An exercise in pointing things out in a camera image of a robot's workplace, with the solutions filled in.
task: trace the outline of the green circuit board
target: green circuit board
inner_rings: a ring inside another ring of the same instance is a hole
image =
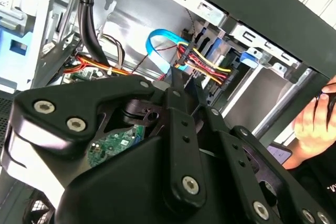
[[[109,158],[123,152],[143,140],[145,127],[135,125],[131,130],[119,134],[110,134],[91,143],[88,159],[91,167],[95,167]]]

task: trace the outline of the hand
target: hand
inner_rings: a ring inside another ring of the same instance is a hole
[[[336,83],[336,76],[322,91],[324,93],[336,92],[336,84],[333,83]],[[336,106],[327,125],[328,102],[329,96],[327,94],[320,95],[318,101],[314,98],[294,121],[298,147],[301,149],[301,155],[306,159],[321,154],[336,140]]]

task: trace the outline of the black cable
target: black cable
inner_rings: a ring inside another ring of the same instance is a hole
[[[190,20],[191,20],[191,24],[192,24],[193,29],[194,29],[194,35],[193,35],[193,37],[196,38],[196,29],[195,29],[194,19],[193,19],[193,17],[191,16],[191,13],[190,13],[190,11],[189,11],[187,8],[186,8],[186,11],[187,11],[187,13],[189,14],[189,18],[190,18]]]
[[[97,39],[93,22],[93,5],[93,0],[79,0],[78,21],[80,37],[92,58],[99,63],[109,66],[107,57]]]
[[[166,47],[166,48],[162,48],[162,49],[158,49],[156,50],[157,52],[160,52],[160,51],[166,51],[166,50],[169,50],[169,49],[172,49],[172,48],[175,48],[176,45],[174,46],[171,46],[171,47]],[[144,62],[145,59],[147,59],[147,57],[149,56],[149,54],[147,54],[145,57],[142,58],[142,60],[136,65],[136,67],[133,69],[132,71],[132,74],[137,71],[137,69],[139,68],[139,66]]]
[[[118,59],[121,57],[121,66],[124,64],[124,61],[125,61],[125,50],[124,48],[122,47],[120,41],[118,41],[117,39],[115,39],[114,37],[112,37],[111,35],[108,35],[108,34],[103,34],[102,35],[104,39],[106,39],[107,41],[109,41],[110,43],[116,45],[118,48],[120,48],[121,50],[121,55],[119,55],[119,49],[118,49]]]

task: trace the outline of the black shirt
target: black shirt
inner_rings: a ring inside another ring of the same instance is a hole
[[[336,144],[290,171],[308,193],[336,220]]]

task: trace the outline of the finger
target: finger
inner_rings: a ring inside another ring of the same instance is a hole
[[[303,110],[303,131],[305,134],[311,134],[314,130],[314,111],[316,98],[313,98]]]
[[[336,106],[334,106],[328,124],[328,134],[336,140]]]
[[[335,93],[336,92],[336,76],[334,76],[327,84],[326,87],[322,89],[324,93]]]
[[[327,132],[328,102],[329,96],[327,94],[320,95],[314,117],[314,137],[324,135]]]
[[[331,78],[330,81],[328,82],[328,84],[332,84],[332,83],[336,83],[336,76]]]
[[[303,132],[303,110],[294,120],[294,132],[296,136],[301,135]]]
[[[325,86],[322,89],[322,92],[323,93],[336,93],[336,84],[331,84],[331,85]]]

